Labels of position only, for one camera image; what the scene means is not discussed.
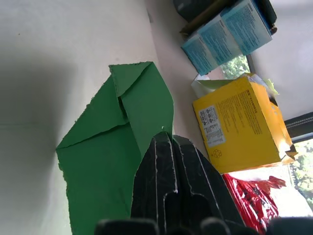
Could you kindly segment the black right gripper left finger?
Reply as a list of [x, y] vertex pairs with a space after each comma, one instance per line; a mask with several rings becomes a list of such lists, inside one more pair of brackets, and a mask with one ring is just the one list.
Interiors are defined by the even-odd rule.
[[131, 217], [155, 221], [160, 232], [169, 232], [179, 224], [177, 171], [166, 132], [152, 138], [135, 174]]

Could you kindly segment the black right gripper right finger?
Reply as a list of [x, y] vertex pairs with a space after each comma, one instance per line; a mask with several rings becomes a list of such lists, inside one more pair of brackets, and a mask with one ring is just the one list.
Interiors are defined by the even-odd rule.
[[167, 232], [244, 232], [221, 174], [187, 138], [169, 137], [177, 190], [166, 200]]

